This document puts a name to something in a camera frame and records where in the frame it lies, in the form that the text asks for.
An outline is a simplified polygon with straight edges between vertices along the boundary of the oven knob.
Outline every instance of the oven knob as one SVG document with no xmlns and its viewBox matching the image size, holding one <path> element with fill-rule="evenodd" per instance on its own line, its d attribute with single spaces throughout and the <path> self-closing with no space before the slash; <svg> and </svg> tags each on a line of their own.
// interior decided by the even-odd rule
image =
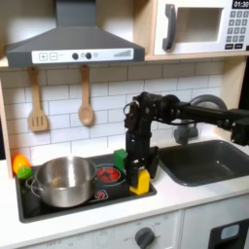
<svg viewBox="0 0 249 249">
<path fill-rule="evenodd" d="M 87 58 L 87 59 L 91 59 L 91 53 L 87 53 L 87 54 L 86 54 L 86 58 Z"/>
<path fill-rule="evenodd" d="M 78 59 L 78 58 L 79 58 L 79 55 L 78 55 L 77 53 L 73 53 L 72 57 L 73 57 L 74 59 Z"/>
<path fill-rule="evenodd" d="M 135 241 L 141 249 L 147 248 L 155 239 L 155 234 L 150 228 L 143 228 L 135 235 Z"/>
</svg>

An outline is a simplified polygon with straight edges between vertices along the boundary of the gray range hood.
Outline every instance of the gray range hood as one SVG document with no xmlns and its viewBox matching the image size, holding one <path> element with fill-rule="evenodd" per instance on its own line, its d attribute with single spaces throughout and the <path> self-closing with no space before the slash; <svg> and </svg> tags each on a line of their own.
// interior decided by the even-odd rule
<svg viewBox="0 0 249 249">
<path fill-rule="evenodd" d="M 143 61 L 144 48 L 95 25 L 95 0 L 55 0 L 57 28 L 7 47 L 10 67 Z"/>
</svg>

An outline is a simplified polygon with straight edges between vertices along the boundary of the wooden spatula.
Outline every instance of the wooden spatula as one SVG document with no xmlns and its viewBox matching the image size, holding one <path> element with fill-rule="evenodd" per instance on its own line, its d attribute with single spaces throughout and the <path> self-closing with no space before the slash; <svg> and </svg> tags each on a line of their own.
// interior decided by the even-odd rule
<svg viewBox="0 0 249 249">
<path fill-rule="evenodd" d="M 79 110 L 79 119 L 83 125 L 91 125 L 94 121 L 94 114 L 89 105 L 89 68 L 81 66 L 82 72 L 82 106 Z"/>
<path fill-rule="evenodd" d="M 28 126 L 32 131 L 41 131 L 48 129 L 48 119 L 40 105 L 40 95 L 38 86 L 39 70 L 36 67 L 28 69 L 31 82 L 31 92 L 33 100 L 33 110 L 28 117 Z"/>
</svg>

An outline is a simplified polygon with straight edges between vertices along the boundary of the sink basin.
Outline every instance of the sink basin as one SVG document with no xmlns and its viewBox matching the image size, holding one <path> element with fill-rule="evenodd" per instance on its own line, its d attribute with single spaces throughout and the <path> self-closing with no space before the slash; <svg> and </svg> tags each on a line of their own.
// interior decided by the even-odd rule
<svg viewBox="0 0 249 249">
<path fill-rule="evenodd" d="M 160 149 L 160 166 L 190 187 L 249 175 L 249 157 L 221 140 Z"/>
</svg>

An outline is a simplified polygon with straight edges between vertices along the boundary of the green toy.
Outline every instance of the green toy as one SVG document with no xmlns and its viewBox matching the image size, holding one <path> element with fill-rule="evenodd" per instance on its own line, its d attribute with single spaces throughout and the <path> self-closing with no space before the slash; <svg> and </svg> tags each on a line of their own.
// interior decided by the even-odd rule
<svg viewBox="0 0 249 249">
<path fill-rule="evenodd" d="M 125 159 L 127 158 L 127 152 L 124 149 L 114 151 L 114 165 L 120 170 L 125 170 Z"/>
<path fill-rule="evenodd" d="M 30 167 L 22 167 L 19 171 L 18 171 L 18 179 L 27 179 L 31 176 L 31 168 Z"/>
</svg>

